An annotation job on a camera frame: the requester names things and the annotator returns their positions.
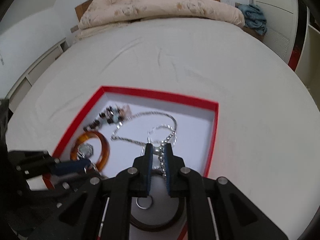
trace red stripe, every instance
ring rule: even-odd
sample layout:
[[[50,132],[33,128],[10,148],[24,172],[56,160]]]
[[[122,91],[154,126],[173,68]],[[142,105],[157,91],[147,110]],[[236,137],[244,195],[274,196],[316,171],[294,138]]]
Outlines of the red stripe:
[[[52,157],[59,158],[67,146],[68,142],[70,141],[71,137],[89,113],[91,108],[96,104],[96,102],[103,96],[104,93],[115,93],[115,94],[124,94],[130,96],[137,96],[143,98],[150,98],[150,99],[157,99],[166,102],[178,103],[188,106],[195,106],[202,109],[208,109],[215,112],[213,129],[212,129],[212,136],[211,142],[209,147],[208,158],[206,161],[206,165],[204,168],[204,176],[208,177],[210,165],[213,157],[213,150],[214,150],[214,143],[217,135],[217,127],[218,127],[218,110],[219,104],[214,101],[208,101],[206,99],[195,98],[191,96],[181,95],[181,94],[173,94],[168,92],[162,91],[155,91],[155,90],[147,90],[147,89],[137,89],[137,88],[128,88],[128,87],[107,87],[102,86],[100,87],[97,92],[89,99],[89,101],[85,104],[85,106],[81,109],[79,114],[75,117],[69,128],[66,130],[64,135],[62,136],[59,144],[57,145],[56,149],[54,150]],[[48,188],[53,188],[52,183],[50,182],[50,177],[45,177],[44,183]],[[179,237],[177,240],[182,240],[185,234],[188,231],[187,223],[185,223]]]

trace blue towel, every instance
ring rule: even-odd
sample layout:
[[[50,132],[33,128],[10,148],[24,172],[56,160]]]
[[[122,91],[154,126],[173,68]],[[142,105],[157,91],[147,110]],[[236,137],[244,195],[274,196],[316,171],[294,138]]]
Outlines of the blue towel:
[[[245,27],[254,29],[259,35],[263,35],[267,31],[267,19],[263,15],[263,11],[256,4],[241,4],[238,9],[243,13]]]

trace white wardrobe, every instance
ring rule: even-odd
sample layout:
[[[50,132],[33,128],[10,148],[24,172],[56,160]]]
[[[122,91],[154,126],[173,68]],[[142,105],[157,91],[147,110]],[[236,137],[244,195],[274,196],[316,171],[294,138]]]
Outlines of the white wardrobe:
[[[263,43],[289,62],[298,24],[298,0],[253,0],[267,19]]]

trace white cabinet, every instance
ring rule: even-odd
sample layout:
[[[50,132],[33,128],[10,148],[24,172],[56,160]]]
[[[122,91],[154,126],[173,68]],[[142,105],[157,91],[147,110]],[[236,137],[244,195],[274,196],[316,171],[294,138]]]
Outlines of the white cabinet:
[[[9,108],[14,112],[36,80],[68,48],[65,39],[59,41],[42,54],[17,80],[7,94]]]
[[[263,43],[289,62],[298,24],[298,0],[253,0],[263,10],[268,31]]]

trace silver necklace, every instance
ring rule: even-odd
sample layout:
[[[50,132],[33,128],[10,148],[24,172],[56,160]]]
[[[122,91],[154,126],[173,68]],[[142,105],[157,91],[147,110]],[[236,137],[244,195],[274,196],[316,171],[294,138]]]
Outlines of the silver necklace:
[[[132,140],[130,138],[126,138],[126,137],[120,137],[120,136],[116,136],[117,132],[119,131],[119,129],[126,123],[129,121],[132,121],[135,118],[141,117],[141,116],[145,116],[145,115],[163,115],[163,116],[167,116],[170,119],[172,119],[174,126],[173,128],[171,128],[172,132],[167,136],[167,138],[165,138],[163,141],[160,142],[160,145],[157,147],[154,147],[154,154],[155,155],[161,155],[161,153],[164,150],[164,145],[167,144],[168,142],[170,142],[170,140],[173,138],[176,139],[176,130],[177,130],[177,121],[174,119],[174,117],[172,115],[169,115],[167,113],[163,113],[163,112],[157,112],[157,111],[149,111],[149,112],[140,112],[137,113],[133,116],[127,117],[124,121],[119,122],[118,125],[116,126],[116,129],[113,131],[112,135],[111,135],[111,140],[112,141],[116,141],[116,140],[120,140],[120,141],[127,141],[133,144],[137,144],[140,146],[146,146],[147,143],[144,142],[140,142],[140,141],[136,141],[136,140]]]
[[[148,131],[148,134],[150,135],[154,130],[157,130],[159,128],[169,128],[172,132],[167,136],[167,138],[165,140],[162,141],[155,141],[160,143],[159,146],[154,147],[153,148],[153,154],[158,155],[158,160],[160,162],[160,166],[157,168],[160,168],[160,171],[162,172],[162,176],[164,177],[164,179],[167,179],[167,175],[166,175],[166,170],[165,170],[165,164],[164,164],[164,146],[169,143],[172,139],[172,137],[174,137],[174,143],[176,142],[177,136],[176,136],[176,130],[177,130],[177,121],[174,119],[174,117],[172,115],[163,113],[163,112],[157,112],[157,111],[149,111],[149,112],[141,112],[141,113],[137,113],[133,116],[127,117],[125,120],[123,120],[122,122],[119,122],[118,125],[116,126],[116,129],[113,131],[112,135],[111,135],[111,140],[112,141],[116,141],[116,140],[120,140],[120,141],[127,141],[133,144],[137,144],[140,146],[145,147],[147,145],[147,143],[144,142],[140,142],[140,141],[136,141],[136,140],[132,140],[130,138],[126,138],[126,137],[120,137],[120,136],[116,136],[117,132],[119,131],[119,129],[126,123],[129,122],[135,118],[141,117],[141,116],[145,116],[145,115],[164,115],[169,117],[170,119],[172,119],[173,123],[174,123],[174,127],[172,128],[170,125],[159,125],[154,127],[152,130]],[[150,138],[150,136],[148,137],[148,142],[151,143],[152,140]]]

